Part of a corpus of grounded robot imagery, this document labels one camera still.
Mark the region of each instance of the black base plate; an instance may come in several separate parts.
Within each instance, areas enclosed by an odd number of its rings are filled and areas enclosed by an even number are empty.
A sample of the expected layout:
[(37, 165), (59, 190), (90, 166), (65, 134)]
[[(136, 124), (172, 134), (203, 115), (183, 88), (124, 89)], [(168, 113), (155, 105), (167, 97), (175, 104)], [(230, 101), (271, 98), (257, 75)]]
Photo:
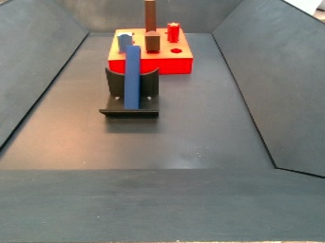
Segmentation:
[(156, 118), (159, 116), (159, 96), (140, 97), (139, 109), (124, 109), (124, 98), (110, 95), (107, 108), (99, 112), (118, 118)]

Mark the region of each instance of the red block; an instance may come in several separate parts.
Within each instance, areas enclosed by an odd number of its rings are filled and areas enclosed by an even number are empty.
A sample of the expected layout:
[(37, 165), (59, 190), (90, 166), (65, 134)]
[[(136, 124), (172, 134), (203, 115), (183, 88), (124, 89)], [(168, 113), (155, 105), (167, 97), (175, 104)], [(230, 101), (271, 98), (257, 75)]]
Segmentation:
[(147, 73), (159, 68), (160, 74), (188, 74), (193, 66), (193, 54), (187, 45), (187, 38), (179, 28), (179, 42), (167, 41), (167, 28), (158, 28), (160, 34), (160, 52), (147, 53), (144, 43), (144, 28), (118, 29), (112, 39), (112, 47), (108, 55), (110, 70), (124, 73), (126, 54), (118, 52), (116, 35), (119, 32), (134, 33), (134, 45), (140, 46), (140, 73)]

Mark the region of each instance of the blue rectangular peg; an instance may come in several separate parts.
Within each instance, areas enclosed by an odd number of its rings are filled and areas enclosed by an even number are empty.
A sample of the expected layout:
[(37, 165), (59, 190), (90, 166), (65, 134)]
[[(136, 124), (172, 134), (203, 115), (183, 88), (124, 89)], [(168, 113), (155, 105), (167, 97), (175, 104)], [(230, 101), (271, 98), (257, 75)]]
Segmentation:
[(124, 109), (139, 109), (139, 46), (126, 47)]

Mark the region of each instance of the gray floor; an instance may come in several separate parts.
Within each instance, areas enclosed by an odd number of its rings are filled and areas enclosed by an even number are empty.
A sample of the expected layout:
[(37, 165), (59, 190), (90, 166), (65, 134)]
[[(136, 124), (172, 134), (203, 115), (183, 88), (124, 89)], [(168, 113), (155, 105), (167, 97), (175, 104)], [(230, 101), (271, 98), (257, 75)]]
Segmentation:
[(90, 35), (0, 158), (1, 241), (325, 240), (325, 180), (274, 170), (210, 34), (156, 121), (108, 120)]

